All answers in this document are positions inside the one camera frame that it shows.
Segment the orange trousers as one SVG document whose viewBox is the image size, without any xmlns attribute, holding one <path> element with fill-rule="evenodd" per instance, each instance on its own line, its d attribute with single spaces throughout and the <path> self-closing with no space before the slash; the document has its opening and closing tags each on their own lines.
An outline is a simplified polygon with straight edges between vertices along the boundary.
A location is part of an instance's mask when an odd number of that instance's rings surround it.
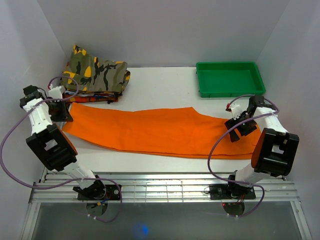
<svg viewBox="0 0 320 240">
<path fill-rule="evenodd" d="M 139 111 L 103 109 L 73 103 L 63 131 L 109 150 L 206 159 L 227 131 L 226 120 L 192 107 Z"/>
</svg>

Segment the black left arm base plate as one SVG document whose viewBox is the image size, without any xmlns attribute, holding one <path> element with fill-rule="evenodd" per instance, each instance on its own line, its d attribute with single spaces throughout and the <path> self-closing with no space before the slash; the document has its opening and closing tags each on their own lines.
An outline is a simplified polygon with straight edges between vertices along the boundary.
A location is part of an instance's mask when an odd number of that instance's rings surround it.
<svg viewBox="0 0 320 240">
<path fill-rule="evenodd" d="M 104 187 L 98 191 L 85 194 L 79 186 L 74 186 L 72 190 L 78 194 L 77 199 L 80 201 L 120 200 L 120 191 L 115 184 L 105 184 Z"/>
</svg>

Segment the stack of folded trousers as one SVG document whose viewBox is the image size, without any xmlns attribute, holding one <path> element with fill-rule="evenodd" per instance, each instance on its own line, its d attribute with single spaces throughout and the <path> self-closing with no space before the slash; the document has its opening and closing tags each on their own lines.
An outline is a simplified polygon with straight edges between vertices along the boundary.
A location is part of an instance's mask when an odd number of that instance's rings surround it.
<svg viewBox="0 0 320 240">
<path fill-rule="evenodd" d="M 120 92 L 114 91 L 88 91 L 87 87 L 80 87 L 76 96 L 71 97 L 70 103 L 97 103 L 107 102 L 108 104 L 117 102 L 122 96 Z"/>
</svg>

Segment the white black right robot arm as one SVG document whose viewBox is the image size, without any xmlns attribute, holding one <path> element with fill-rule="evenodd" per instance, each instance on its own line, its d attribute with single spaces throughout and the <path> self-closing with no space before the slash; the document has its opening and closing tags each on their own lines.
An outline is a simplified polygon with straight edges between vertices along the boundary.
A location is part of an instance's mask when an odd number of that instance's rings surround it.
<svg viewBox="0 0 320 240">
<path fill-rule="evenodd" d="M 233 100 L 226 111 L 232 118 L 225 122 L 231 142 L 237 142 L 256 130 L 260 137 L 246 167 L 236 170 L 228 178 L 225 192 L 232 199 L 255 198 L 255 184 L 268 177 L 287 176 L 293 166 L 299 136 L 286 130 L 278 119 L 279 109 L 262 95 L 248 95 L 248 107 L 243 110 Z"/>
</svg>

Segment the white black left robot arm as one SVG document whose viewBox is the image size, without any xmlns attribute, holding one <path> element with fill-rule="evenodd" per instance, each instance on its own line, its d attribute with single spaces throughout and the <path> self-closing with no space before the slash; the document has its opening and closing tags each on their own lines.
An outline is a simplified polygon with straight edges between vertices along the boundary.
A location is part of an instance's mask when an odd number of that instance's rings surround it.
<svg viewBox="0 0 320 240">
<path fill-rule="evenodd" d="M 49 90 L 49 96 L 39 87 L 29 85 L 23 89 L 20 107 L 30 113 L 31 136 L 26 144 L 50 171 L 62 172 L 78 185 L 73 190 L 89 200 L 102 200 L 107 196 L 106 186 L 91 170 L 77 161 L 77 151 L 58 123 L 72 122 L 67 104 L 62 100 L 63 86 Z"/>
</svg>

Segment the aluminium table frame rail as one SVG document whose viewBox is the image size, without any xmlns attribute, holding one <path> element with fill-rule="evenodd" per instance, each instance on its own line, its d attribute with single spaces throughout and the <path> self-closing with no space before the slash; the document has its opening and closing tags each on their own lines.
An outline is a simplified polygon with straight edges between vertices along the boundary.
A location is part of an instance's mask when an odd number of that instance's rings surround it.
<svg viewBox="0 0 320 240">
<path fill-rule="evenodd" d="M 201 203 L 210 202 L 209 185 L 225 184 L 226 181 L 208 173 L 129 174 L 98 172 L 102 178 L 121 185 L 124 203 Z M 49 172 L 38 184 L 49 187 L 69 180 L 66 174 Z M 293 181 L 267 178 L 260 182 L 265 190 L 263 202 L 296 202 L 300 196 Z M 32 190 L 30 203 L 76 203 L 78 193 L 73 191 L 76 182 L 47 190 Z"/>
</svg>

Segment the green plastic tray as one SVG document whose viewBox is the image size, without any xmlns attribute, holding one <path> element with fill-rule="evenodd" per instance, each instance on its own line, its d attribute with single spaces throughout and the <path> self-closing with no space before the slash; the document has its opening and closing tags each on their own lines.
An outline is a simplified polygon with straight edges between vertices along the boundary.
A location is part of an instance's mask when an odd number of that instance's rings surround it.
<svg viewBox="0 0 320 240">
<path fill-rule="evenodd" d="M 201 98 L 235 98 L 266 92 L 253 61 L 198 62 L 196 74 Z"/>
</svg>

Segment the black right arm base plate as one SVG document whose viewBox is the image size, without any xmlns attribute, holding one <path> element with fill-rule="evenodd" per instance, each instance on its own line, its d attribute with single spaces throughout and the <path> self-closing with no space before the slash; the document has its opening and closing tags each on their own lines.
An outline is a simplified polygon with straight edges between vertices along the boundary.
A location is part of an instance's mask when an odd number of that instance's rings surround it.
<svg viewBox="0 0 320 240">
<path fill-rule="evenodd" d="M 209 185 L 211 200 L 241 199 L 254 200 L 256 198 L 253 187 L 245 187 L 236 183 L 216 183 Z"/>
</svg>

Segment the camouflage folded trousers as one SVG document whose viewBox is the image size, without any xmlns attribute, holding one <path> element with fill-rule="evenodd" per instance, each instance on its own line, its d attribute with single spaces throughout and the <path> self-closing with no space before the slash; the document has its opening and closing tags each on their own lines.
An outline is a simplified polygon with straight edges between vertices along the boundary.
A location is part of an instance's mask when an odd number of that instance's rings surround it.
<svg viewBox="0 0 320 240">
<path fill-rule="evenodd" d="M 61 83 L 68 91 L 84 94 L 121 94 L 131 72 L 125 61 L 106 60 L 74 45 Z"/>
</svg>

